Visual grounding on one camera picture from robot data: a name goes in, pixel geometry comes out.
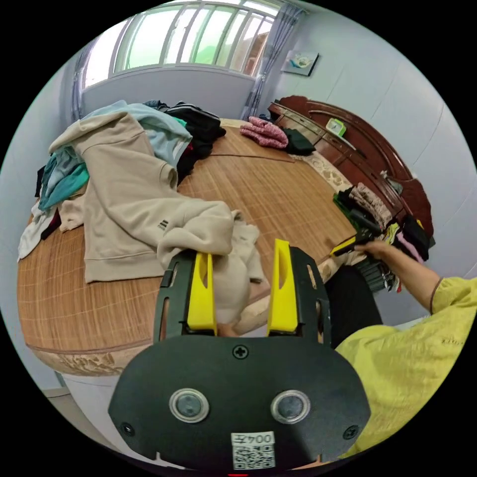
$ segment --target qr code sticker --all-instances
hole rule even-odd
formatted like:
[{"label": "qr code sticker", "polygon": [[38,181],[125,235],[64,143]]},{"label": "qr code sticker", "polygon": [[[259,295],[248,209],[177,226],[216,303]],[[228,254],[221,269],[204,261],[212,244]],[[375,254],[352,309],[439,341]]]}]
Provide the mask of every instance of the qr code sticker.
[{"label": "qr code sticker", "polygon": [[275,467],[273,445],[233,446],[234,469],[252,470]]}]

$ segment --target light blue shirt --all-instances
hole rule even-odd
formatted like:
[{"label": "light blue shirt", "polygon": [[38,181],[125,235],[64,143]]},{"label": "light blue shirt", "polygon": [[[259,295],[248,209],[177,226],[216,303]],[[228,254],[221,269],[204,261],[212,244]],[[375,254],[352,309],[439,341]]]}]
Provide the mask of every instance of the light blue shirt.
[{"label": "light blue shirt", "polygon": [[120,100],[89,113],[84,119],[116,112],[127,112],[136,119],[145,130],[153,147],[154,155],[177,168],[177,163],[192,136],[176,118],[145,104],[128,104],[126,101]]}]

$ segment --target windowsill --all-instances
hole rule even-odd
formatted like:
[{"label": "windowsill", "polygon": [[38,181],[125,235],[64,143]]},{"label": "windowsill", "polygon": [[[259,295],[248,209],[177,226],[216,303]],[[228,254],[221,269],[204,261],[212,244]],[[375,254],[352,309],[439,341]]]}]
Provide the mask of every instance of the windowsill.
[{"label": "windowsill", "polygon": [[138,67],[138,68],[132,68],[130,70],[125,70],[121,71],[119,73],[113,74],[108,79],[104,79],[103,81],[99,81],[98,83],[92,84],[91,86],[88,86],[87,88],[83,89],[84,91],[96,88],[97,86],[100,86],[107,81],[112,81],[117,78],[123,78],[123,77],[129,77],[129,76],[136,76],[136,75],[141,75],[145,73],[152,73],[152,72],[165,72],[165,71],[199,71],[199,72],[205,72],[205,73],[216,73],[216,74],[223,74],[227,76],[234,76],[236,78],[241,78],[244,80],[250,80],[250,82],[255,82],[255,77],[253,76],[248,76],[244,75],[243,73],[239,73],[233,70],[228,70],[226,68],[221,68],[221,67],[216,67],[212,65],[201,65],[201,64],[194,64],[194,63],[184,63],[180,65],[174,65],[174,66],[144,66],[144,67]]}]

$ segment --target gray curtain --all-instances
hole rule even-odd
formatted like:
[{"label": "gray curtain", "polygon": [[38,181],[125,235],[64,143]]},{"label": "gray curtain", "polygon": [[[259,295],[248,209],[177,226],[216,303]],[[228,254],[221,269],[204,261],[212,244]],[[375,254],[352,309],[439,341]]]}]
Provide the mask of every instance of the gray curtain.
[{"label": "gray curtain", "polygon": [[275,65],[295,25],[304,12],[303,9],[290,5],[289,3],[283,4],[280,8],[268,35],[258,76],[245,103],[241,119],[247,121],[250,116],[256,115],[267,76]]},{"label": "gray curtain", "polygon": [[84,76],[86,74],[86,66],[88,64],[91,52],[98,41],[99,37],[89,42],[81,51],[78,60],[75,65],[75,73],[73,76],[73,88],[72,88],[72,123],[83,117],[82,113],[82,96],[84,86]]}]

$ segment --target person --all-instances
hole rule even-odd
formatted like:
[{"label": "person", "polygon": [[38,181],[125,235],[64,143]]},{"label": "person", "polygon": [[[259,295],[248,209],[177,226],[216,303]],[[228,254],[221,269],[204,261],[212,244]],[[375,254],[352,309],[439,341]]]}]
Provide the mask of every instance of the person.
[{"label": "person", "polygon": [[[340,459],[383,442],[424,407],[455,364],[477,313],[477,278],[442,278],[381,240],[355,250],[383,261],[430,316],[404,331],[385,326],[354,267],[340,267],[325,284],[331,345],[358,373],[371,408],[366,427]],[[318,465],[319,458],[306,468]]]}]

